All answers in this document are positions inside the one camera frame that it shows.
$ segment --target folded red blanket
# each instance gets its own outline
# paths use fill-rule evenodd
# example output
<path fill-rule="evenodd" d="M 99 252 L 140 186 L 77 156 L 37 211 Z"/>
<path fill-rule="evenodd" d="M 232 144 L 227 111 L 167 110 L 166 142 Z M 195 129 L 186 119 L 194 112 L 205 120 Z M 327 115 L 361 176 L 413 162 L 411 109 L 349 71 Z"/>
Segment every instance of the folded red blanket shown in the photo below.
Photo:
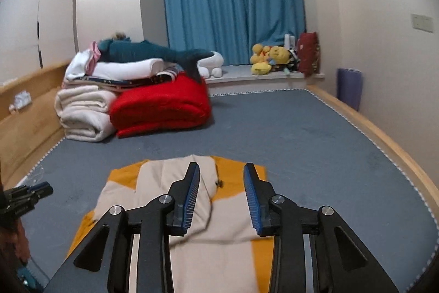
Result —
<path fill-rule="evenodd" d="M 180 73 L 174 82 L 139 87 L 121 94 L 110 109 L 117 136 L 204 124 L 211 108 L 207 86 Z"/>

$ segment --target white plush toy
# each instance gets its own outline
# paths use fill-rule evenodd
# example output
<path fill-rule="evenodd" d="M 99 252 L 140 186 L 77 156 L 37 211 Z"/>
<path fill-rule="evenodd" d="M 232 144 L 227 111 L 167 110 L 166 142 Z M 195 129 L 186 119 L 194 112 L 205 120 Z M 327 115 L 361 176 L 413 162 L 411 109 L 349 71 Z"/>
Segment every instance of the white plush toy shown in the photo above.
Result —
<path fill-rule="evenodd" d="M 221 66 L 224 63 L 223 56 L 216 51 L 212 51 L 213 55 L 211 57 L 207 57 L 198 61 L 198 72 L 200 76 L 204 79 L 208 79 L 210 76 L 213 77 L 221 77 L 223 75 L 223 71 L 221 70 Z"/>

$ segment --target triangular cutout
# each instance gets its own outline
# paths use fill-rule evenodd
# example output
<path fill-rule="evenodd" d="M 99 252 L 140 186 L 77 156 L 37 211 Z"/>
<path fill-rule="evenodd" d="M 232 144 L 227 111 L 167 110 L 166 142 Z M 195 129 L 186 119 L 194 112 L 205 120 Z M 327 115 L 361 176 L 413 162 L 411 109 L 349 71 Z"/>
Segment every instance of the triangular cutout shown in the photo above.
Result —
<path fill-rule="evenodd" d="M 109 232 L 110 228 L 103 226 L 81 251 L 78 257 L 76 257 L 73 264 L 78 268 L 98 272 L 102 264 L 102 257 L 104 256 L 105 244 L 107 243 Z"/>
<path fill-rule="evenodd" d="M 342 257 L 343 269 L 347 272 L 365 267 L 366 257 L 361 253 L 355 243 L 349 238 L 341 227 L 335 227 L 335 237 L 339 244 L 339 252 Z"/>

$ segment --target wooden bed rail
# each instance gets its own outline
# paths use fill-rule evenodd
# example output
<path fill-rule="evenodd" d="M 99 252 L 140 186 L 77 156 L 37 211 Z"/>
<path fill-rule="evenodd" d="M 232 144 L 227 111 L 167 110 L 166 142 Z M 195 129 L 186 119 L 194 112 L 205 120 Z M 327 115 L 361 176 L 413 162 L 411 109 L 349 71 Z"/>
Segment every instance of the wooden bed rail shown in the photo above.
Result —
<path fill-rule="evenodd" d="M 308 85 L 308 90 L 318 96 L 326 104 L 344 115 L 363 133 L 372 139 L 394 162 L 405 172 L 423 195 L 434 216 L 439 219 L 439 189 L 428 174 L 410 155 L 403 150 L 392 138 L 374 125 L 366 117 L 341 102 L 316 85 Z"/>
<path fill-rule="evenodd" d="M 0 87 L 0 156 L 5 188 L 15 186 L 64 135 L 54 109 L 67 63 L 50 66 Z M 11 114 L 14 96 L 28 91 L 32 104 Z"/>

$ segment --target silver bolt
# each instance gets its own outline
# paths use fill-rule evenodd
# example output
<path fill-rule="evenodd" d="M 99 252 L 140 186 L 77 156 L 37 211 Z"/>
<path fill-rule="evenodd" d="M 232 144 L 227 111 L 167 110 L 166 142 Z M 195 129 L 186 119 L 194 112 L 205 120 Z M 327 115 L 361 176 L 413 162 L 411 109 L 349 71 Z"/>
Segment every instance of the silver bolt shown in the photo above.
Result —
<path fill-rule="evenodd" d="M 110 208 L 110 214 L 112 215 L 118 215 L 122 212 L 122 208 L 119 205 L 115 205 Z"/>
<path fill-rule="evenodd" d="M 322 212 L 326 216 L 331 216 L 334 213 L 334 209 L 332 207 L 322 207 Z"/>
<path fill-rule="evenodd" d="M 162 204 L 167 204 L 168 202 L 171 202 L 171 200 L 172 200 L 172 196 L 171 196 L 171 195 L 162 195 L 162 196 L 159 198 L 159 201 L 160 201 Z"/>
<path fill-rule="evenodd" d="M 285 201 L 285 198 L 282 195 L 275 195 L 271 198 L 271 201 L 275 204 L 282 204 Z"/>

